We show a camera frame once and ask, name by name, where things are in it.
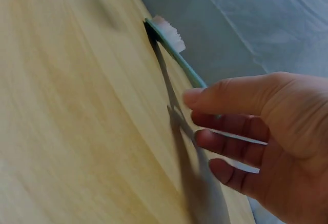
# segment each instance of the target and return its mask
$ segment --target toothbrush head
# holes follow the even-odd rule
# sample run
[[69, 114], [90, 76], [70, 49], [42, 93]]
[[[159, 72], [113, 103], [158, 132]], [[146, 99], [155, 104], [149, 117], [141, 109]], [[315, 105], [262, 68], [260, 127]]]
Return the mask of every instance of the toothbrush head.
[[166, 40], [170, 42], [175, 51], [180, 53], [186, 49], [186, 45], [178, 33], [178, 30], [172, 27], [172, 25], [163, 17], [157, 15], [150, 21], [158, 28]]

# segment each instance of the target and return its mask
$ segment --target wooden table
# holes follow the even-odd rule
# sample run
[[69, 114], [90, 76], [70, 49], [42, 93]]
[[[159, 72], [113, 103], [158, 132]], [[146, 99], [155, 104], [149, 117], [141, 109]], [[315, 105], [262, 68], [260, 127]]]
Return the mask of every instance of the wooden table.
[[188, 139], [189, 82], [158, 62], [140, 0], [0, 10], [0, 223], [224, 224], [226, 203], [231, 223], [254, 223]]

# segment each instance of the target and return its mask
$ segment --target gray fabric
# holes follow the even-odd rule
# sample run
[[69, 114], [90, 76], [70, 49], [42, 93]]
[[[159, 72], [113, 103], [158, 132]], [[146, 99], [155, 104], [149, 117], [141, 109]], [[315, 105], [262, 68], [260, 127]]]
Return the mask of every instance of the gray fabric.
[[[143, 0], [208, 84], [276, 71], [328, 77], [328, 0]], [[250, 199], [258, 224], [281, 223]]]

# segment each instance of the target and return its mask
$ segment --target knuckle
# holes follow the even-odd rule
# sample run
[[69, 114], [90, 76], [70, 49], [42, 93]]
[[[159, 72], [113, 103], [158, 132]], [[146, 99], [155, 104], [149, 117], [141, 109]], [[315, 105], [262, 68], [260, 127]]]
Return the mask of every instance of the knuckle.
[[290, 73], [287, 72], [274, 72], [272, 74], [268, 74], [269, 82], [275, 84], [283, 84], [289, 82], [293, 77]]
[[215, 92], [216, 93], [226, 92], [231, 84], [231, 80], [232, 80], [231, 78], [227, 78], [227, 79], [220, 80], [219, 82], [214, 84], [213, 87], [214, 87]]

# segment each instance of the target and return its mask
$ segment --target fingernail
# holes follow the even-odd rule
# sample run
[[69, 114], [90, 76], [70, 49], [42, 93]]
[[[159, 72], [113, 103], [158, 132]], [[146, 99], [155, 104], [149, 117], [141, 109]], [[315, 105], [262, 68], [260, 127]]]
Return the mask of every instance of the fingernail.
[[193, 88], [193, 89], [186, 90], [183, 94], [184, 103], [187, 106], [195, 104], [198, 101], [202, 91], [203, 88]]

